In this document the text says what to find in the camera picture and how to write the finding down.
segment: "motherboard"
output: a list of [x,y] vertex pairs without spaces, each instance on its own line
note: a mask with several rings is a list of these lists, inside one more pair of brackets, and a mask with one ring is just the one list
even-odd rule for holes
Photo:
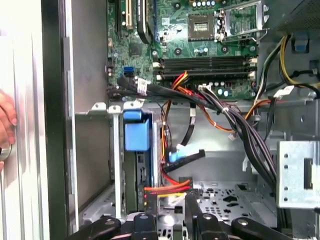
[[206,86],[225,100],[254,98],[258,6],[248,2],[108,0],[108,83],[125,75],[169,87],[187,71],[189,87]]

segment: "sticker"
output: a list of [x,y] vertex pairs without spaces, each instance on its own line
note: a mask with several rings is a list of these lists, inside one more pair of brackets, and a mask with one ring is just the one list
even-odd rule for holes
[[295,86],[286,86],[284,89],[280,89],[278,90],[275,94],[274,94],[274,98],[278,98],[281,99],[283,96],[285,95],[289,95],[292,90],[295,88]]
[[237,138],[239,137],[238,133],[234,132],[234,133],[230,133],[228,138],[231,140],[231,141],[234,141],[236,140]]
[[193,116],[191,117],[190,125],[195,125],[195,123],[196,123],[196,118]]
[[145,103],[145,99],[144,98],[136,98],[134,100],[134,106],[138,107],[138,108],[142,108],[144,103]]
[[147,95],[147,86],[150,83],[151,83],[150,81],[147,81],[143,78],[138,78],[137,89],[136,89],[138,94],[146,96]]
[[162,25],[170,25],[170,18],[169,17],[163,17],[161,19],[161,24]]
[[190,117],[195,117],[197,110],[195,108],[190,108]]

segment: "cpu socket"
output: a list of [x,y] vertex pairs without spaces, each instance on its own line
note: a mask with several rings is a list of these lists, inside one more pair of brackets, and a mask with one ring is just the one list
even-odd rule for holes
[[214,15],[188,16],[188,41],[203,41],[215,39]]

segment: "human hand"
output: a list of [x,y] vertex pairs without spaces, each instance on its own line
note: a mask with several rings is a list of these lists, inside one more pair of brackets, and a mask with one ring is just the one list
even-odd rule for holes
[[[0,90],[0,148],[6,149],[16,142],[14,126],[17,125],[17,113],[14,100]],[[4,162],[0,162],[0,172]]]

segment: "chip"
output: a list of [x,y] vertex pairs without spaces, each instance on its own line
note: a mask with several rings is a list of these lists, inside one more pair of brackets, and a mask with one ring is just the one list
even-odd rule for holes
[[142,54],[142,45],[141,43],[129,43],[129,56],[130,57],[139,57]]
[[213,15],[188,16],[188,40],[203,41],[215,39],[215,17]]

